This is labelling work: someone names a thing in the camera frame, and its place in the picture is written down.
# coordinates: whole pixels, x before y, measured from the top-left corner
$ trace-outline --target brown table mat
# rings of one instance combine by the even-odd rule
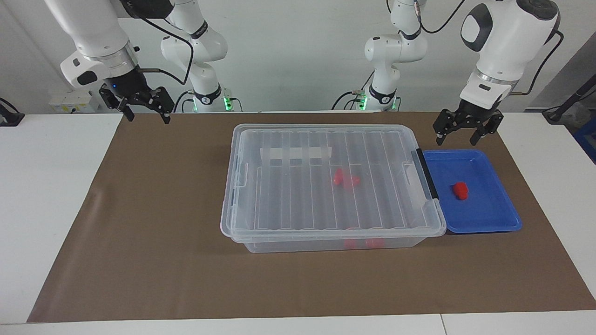
[[[596,309],[500,137],[490,158],[523,221],[410,249],[251,254],[219,230],[240,123],[386,123],[437,149],[436,113],[187,114],[123,120],[28,322]],[[443,148],[470,148],[471,131]]]

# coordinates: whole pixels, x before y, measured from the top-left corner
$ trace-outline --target white table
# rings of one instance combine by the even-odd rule
[[[0,325],[0,334],[591,335],[596,329],[596,311],[22,324],[120,118],[29,115],[17,128],[0,128],[0,323],[10,324]],[[562,126],[539,114],[508,114],[499,133],[596,296],[596,166]]]

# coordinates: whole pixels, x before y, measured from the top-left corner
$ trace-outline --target black cap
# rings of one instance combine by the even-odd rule
[[[552,20],[558,14],[558,7],[550,0],[517,0],[517,5],[538,20]]]

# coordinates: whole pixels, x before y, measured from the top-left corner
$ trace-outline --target black stand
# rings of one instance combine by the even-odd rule
[[[23,114],[23,113],[9,112],[1,104],[0,104],[0,115],[2,115],[2,117],[6,120],[6,121],[1,121],[2,119],[0,118],[0,127],[16,127],[16,126],[18,126],[19,123],[21,123],[21,120],[23,120],[23,118],[25,117],[25,114]]]
[[[565,114],[565,112],[571,106],[573,106],[574,103],[578,102],[594,86],[596,86],[596,75],[593,75],[592,78],[590,78],[585,84],[583,84],[582,87],[580,87],[577,92],[575,92],[571,97],[569,97],[569,99],[567,99],[567,101],[565,101],[565,103],[563,103],[561,107],[559,107],[556,111],[552,113],[544,111],[542,112],[542,115],[548,123],[552,125],[558,124],[558,122],[561,120],[561,116],[563,116],[563,114]]]

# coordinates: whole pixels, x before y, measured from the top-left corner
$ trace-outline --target container handle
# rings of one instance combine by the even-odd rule
[[[418,159],[420,160],[420,166],[422,167],[422,171],[424,172],[424,179],[426,179],[426,183],[429,185],[430,196],[433,199],[439,199],[439,193],[437,193],[437,188],[434,186],[433,177],[430,175],[429,166],[426,163],[426,159],[424,158],[424,153],[422,149],[416,149],[416,155],[418,155]]]

